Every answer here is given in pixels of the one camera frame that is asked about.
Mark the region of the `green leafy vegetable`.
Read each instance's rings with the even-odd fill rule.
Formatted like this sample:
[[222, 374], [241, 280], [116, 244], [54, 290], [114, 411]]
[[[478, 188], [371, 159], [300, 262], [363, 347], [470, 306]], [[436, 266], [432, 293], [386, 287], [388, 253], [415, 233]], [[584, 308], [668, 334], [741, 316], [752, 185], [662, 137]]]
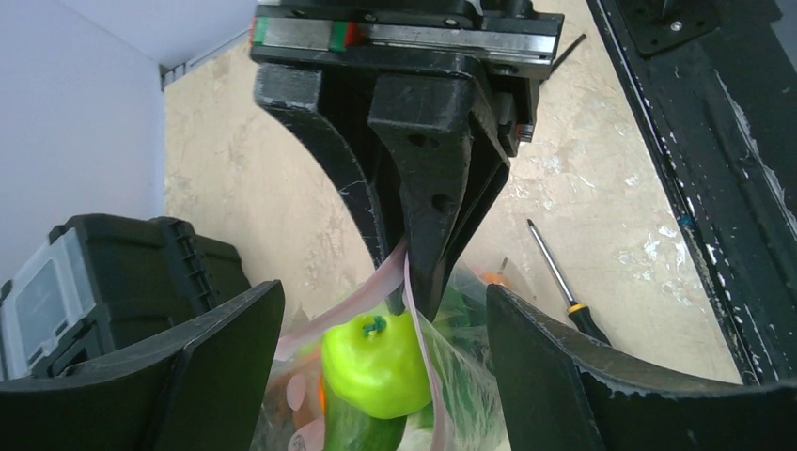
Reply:
[[447, 288], [435, 320], [423, 326], [423, 334], [442, 383], [456, 447], [495, 448], [504, 434], [503, 412], [493, 374], [485, 303]]

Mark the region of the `green apple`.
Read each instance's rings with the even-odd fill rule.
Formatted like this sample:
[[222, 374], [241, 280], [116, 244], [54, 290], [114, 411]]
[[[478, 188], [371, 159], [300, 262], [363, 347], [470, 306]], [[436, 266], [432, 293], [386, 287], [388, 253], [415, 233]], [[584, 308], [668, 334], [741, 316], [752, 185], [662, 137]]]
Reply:
[[398, 418], [431, 403], [428, 372], [408, 312], [359, 315], [328, 329], [320, 357], [327, 384], [368, 416]]

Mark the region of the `clear zip top bag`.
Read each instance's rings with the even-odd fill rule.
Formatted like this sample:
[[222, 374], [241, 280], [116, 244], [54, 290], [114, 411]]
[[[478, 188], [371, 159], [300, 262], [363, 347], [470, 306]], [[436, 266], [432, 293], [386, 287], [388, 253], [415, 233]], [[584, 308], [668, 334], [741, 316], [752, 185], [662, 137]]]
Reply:
[[426, 319], [398, 245], [357, 290], [279, 340], [254, 450], [503, 450], [486, 326], [503, 269], [459, 264]]

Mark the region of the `orange green mango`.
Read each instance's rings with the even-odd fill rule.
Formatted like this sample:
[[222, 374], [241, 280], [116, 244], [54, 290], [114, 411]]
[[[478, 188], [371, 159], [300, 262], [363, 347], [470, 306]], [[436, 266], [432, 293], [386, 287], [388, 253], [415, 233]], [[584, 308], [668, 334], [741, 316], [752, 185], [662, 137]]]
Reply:
[[497, 285], [505, 288], [510, 287], [508, 279], [502, 272], [483, 272], [478, 277], [485, 285]]

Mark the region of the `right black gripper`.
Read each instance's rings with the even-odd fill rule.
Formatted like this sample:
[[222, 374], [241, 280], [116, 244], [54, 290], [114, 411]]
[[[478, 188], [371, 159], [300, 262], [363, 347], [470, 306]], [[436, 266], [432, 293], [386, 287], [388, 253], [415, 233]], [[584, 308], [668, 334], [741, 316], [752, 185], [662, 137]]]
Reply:
[[463, 54], [482, 64], [494, 114], [473, 78], [384, 74], [371, 103], [365, 80], [346, 70], [261, 63], [256, 74], [256, 104], [334, 184], [374, 266], [405, 232], [415, 305], [427, 319], [508, 179], [507, 155], [533, 137], [539, 87], [554, 70], [564, 22], [530, 1], [255, 7], [248, 32], [255, 61], [361, 47]]

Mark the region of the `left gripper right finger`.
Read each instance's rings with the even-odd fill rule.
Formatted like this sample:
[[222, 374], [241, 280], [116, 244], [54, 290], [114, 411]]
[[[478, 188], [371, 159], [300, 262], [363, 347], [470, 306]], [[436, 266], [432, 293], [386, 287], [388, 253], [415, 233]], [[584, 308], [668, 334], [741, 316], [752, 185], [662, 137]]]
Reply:
[[489, 346], [514, 450], [792, 450], [796, 383], [735, 385], [637, 359], [486, 291]]

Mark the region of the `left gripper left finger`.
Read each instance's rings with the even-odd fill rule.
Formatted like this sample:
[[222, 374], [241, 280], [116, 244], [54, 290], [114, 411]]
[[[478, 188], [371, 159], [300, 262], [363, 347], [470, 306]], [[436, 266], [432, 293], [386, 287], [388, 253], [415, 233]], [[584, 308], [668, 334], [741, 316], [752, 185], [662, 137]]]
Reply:
[[285, 293], [261, 283], [55, 378], [1, 385], [5, 450], [246, 450]]

